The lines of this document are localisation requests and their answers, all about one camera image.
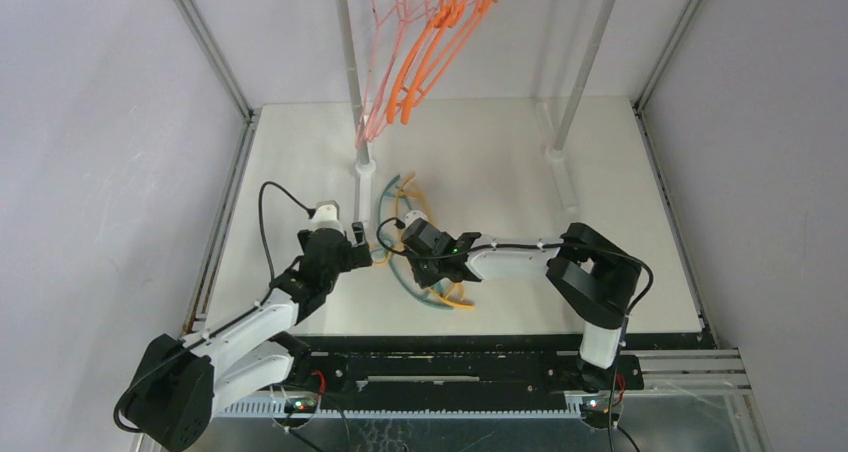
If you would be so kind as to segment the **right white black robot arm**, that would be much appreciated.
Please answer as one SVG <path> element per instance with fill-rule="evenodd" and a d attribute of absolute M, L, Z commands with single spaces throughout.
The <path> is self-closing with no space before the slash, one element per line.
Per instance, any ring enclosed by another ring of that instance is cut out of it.
<path fill-rule="evenodd" d="M 584 321 L 579 378 L 605 387 L 618 372 L 616 357 L 642 274 L 648 266 L 585 223 L 572 223 L 556 238 L 500 240 L 479 232 L 458 237 L 423 218 L 402 229 L 400 254 L 415 282 L 546 280 Z"/>

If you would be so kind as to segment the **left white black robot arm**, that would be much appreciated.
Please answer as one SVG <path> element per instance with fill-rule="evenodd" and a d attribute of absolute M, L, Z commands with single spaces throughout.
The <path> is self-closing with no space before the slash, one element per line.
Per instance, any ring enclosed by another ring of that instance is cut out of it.
<path fill-rule="evenodd" d="M 327 221 L 300 231 L 301 255 L 246 311 L 209 331 L 152 339 L 113 408 L 115 426 L 184 451 L 220 412 L 258 389 L 305 386 L 313 373 L 308 346 L 276 338 L 324 305 L 341 274 L 372 265 L 362 223 L 353 235 Z"/>

